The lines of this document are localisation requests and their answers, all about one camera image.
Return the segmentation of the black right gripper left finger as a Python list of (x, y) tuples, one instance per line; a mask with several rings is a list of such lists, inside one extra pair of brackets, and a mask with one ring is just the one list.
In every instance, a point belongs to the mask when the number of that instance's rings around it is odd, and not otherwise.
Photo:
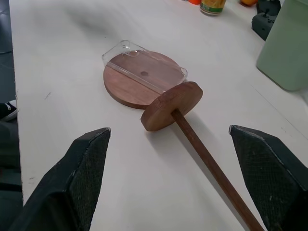
[(101, 191), (110, 128), (75, 139), (43, 176), (11, 231), (88, 231)]

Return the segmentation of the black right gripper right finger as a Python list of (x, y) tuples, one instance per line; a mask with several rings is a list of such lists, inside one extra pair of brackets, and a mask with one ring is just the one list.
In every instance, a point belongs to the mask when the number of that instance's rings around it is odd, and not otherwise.
[(231, 125), (248, 192), (269, 231), (308, 229), (308, 169), (277, 137)]

